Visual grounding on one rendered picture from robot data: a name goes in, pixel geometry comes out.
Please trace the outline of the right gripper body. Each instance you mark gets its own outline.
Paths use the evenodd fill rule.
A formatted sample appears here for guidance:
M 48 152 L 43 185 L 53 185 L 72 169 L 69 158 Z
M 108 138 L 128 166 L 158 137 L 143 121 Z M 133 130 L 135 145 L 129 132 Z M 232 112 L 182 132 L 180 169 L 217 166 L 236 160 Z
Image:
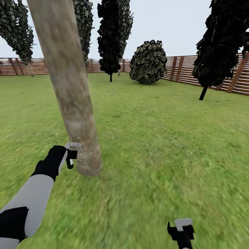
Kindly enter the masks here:
M 179 241 L 180 238 L 186 238 L 188 240 L 193 240 L 193 233 L 191 231 L 191 228 L 187 225 L 182 226 L 183 231 L 177 231 L 176 227 L 171 227 L 170 232 L 171 232 L 171 237 L 173 240 Z

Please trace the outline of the pesticide atomizer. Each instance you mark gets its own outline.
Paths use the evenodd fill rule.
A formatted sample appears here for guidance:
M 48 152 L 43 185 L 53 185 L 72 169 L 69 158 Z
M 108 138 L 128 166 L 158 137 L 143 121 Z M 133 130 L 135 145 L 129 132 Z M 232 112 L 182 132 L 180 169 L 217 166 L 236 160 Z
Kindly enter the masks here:
M 73 159 L 68 159 L 66 160 L 66 162 L 67 162 L 68 169 L 72 169 L 74 167 Z

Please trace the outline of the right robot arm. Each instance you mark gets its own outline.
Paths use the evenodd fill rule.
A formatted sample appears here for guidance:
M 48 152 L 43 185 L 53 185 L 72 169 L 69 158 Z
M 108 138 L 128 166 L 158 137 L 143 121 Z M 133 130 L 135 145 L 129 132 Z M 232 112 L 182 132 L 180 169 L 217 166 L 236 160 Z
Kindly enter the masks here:
M 193 240 L 193 220 L 191 218 L 175 220 L 176 227 L 171 227 L 168 223 L 168 233 L 173 240 L 178 241 L 179 249 L 193 249 L 190 240 Z

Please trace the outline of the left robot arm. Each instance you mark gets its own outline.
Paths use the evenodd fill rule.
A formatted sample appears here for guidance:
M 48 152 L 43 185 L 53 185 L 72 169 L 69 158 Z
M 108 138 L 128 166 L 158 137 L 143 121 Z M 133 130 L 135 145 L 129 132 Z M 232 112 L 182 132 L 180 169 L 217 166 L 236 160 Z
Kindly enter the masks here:
M 66 146 L 53 146 L 44 160 L 24 186 L 0 210 L 0 249 L 15 249 L 25 238 L 33 236 L 39 229 L 49 196 L 63 164 L 68 159 L 77 159 L 81 148 L 76 142 Z

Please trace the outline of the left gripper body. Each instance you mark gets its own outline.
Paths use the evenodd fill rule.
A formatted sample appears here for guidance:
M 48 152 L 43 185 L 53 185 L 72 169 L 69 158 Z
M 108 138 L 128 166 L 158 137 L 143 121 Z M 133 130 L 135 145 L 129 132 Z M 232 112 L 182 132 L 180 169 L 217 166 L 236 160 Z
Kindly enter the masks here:
M 77 150 L 68 150 L 68 159 L 77 159 L 78 151 Z

